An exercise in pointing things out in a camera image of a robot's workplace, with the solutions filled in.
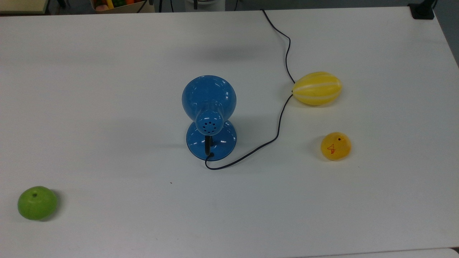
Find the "yellow fruit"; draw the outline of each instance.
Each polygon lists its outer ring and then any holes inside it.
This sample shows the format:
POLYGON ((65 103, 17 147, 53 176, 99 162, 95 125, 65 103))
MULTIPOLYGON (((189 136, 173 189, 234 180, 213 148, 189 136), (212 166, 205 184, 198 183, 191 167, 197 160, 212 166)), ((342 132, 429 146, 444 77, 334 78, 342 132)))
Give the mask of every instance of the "yellow fruit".
POLYGON ((327 72, 310 73, 293 85, 293 96, 309 105, 322 105, 341 93, 341 81, 327 72))
POLYGON ((330 160, 344 158, 351 152, 352 145, 349 137, 344 133, 334 132, 322 140, 320 150, 322 154, 330 160))

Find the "red marking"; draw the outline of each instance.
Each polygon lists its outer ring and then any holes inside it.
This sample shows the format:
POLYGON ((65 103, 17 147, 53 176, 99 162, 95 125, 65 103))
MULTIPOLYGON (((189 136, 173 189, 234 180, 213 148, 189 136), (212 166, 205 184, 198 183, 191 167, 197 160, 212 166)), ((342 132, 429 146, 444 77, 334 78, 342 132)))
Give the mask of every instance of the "red marking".
POLYGON ((327 150, 331 150, 331 153, 335 153, 335 144, 332 144, 330 147, 327 148, 327 150))

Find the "lamp base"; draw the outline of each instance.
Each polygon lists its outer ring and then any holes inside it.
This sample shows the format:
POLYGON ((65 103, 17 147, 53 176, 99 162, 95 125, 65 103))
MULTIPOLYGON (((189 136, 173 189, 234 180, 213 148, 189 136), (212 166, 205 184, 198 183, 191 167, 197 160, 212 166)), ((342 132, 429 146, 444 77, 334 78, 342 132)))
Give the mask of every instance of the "lamp base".
MULTIPOLYGON (((223 129, 216 135, 212 136, 213 145, 210 147, 210 152, 213 157, 209 161, 220 160, 228 156, 236 146, 236 130, 234 126, 226 121, 223 129)), ((192 123, 186 132, 186 144, 196 157, 206 160, 205 136, 196 128, 196 123, 192 123)))

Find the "floor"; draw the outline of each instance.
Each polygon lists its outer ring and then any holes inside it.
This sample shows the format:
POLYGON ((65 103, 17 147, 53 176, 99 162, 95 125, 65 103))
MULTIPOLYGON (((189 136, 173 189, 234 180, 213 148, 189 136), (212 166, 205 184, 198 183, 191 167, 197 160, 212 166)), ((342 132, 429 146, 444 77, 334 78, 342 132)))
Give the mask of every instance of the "floor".
MULTIPOLYGON (((52 15, 95 14, 90 0, 65 0, 66 8, 61 8, 57 0, 50 0, 49 10, 52 15)), ((149 0, 159 10, 159 0, 149 0)), ((171 12, 171 1, 175 12, 185 11, 186 0, 164 0, 162 12, 171 12)), ((311 8, 348 8, 407 6, 408 3, 420 3, 422 0, 239 0, 237 11, 274 9, 311 9, 311 8)), ((226 0, 226 10, 233 11, 236 0, 226 0)), ((435 14, 443 29, 449 47, 459 64, 459 0, 438 0, 435 14)))

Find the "green apple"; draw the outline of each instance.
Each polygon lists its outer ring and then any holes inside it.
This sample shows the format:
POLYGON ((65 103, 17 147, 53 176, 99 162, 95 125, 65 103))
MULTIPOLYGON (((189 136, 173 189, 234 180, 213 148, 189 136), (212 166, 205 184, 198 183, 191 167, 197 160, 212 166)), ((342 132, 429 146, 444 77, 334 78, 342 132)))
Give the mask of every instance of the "green apple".
POLYGON ((26 219, 39 220, 50 216, 57 207, 57 197, 44 186, 25 190, 17 201, 19 213, 26 219))

